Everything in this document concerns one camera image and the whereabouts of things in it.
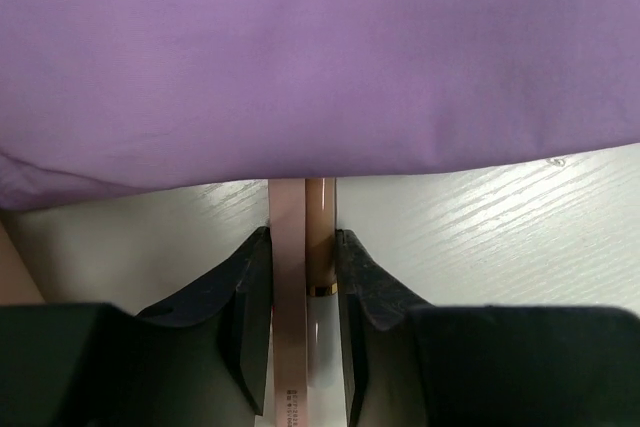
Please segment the purple shorts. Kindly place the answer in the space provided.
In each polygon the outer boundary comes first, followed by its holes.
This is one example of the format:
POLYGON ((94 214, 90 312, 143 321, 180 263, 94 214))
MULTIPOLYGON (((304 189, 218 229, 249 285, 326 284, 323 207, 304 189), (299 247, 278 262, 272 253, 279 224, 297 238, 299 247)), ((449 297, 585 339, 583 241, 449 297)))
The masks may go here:
POLYGON ((1 205, 639 139, 639 0, 1 0, 1 205))

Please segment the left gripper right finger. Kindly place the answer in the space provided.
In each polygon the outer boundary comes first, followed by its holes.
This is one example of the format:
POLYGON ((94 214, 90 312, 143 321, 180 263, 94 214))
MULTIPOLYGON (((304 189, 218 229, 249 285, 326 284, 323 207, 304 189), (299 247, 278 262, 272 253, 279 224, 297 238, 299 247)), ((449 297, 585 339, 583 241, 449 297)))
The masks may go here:
POLYGON ((356 234, 338 230, 335 269, 349 426, 426 426, 410 311, 428 303, 382 268, 356 234))

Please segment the beige concealer tube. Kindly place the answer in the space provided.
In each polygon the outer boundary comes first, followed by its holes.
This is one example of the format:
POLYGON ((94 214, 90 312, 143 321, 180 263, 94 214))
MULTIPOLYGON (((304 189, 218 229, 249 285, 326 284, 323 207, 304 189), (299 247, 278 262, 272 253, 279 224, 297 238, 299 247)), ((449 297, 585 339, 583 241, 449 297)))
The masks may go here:
POLYGON ((335 270, 336 181, 305 181, 309 424, 344 423, 335 270))

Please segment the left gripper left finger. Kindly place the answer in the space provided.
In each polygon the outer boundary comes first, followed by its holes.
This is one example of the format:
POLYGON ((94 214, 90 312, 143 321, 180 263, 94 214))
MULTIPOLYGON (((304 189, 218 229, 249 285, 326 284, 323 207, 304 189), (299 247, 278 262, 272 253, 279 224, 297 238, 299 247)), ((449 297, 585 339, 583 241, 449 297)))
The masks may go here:
POLYGON ((137 314, 168 327, 192 327, 217 317, 217 350, 256 415, 264 412, 272 273, 270 230, 263 226, 222 263, 137 314))

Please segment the pink cosmetic box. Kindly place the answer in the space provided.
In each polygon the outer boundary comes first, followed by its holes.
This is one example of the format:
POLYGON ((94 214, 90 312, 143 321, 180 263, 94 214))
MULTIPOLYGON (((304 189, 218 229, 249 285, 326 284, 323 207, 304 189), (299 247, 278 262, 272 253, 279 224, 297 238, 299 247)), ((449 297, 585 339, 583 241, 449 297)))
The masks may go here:
POLYGON ((307 426, 305 181, 268 182, 273 256, 275 424, 307 426))

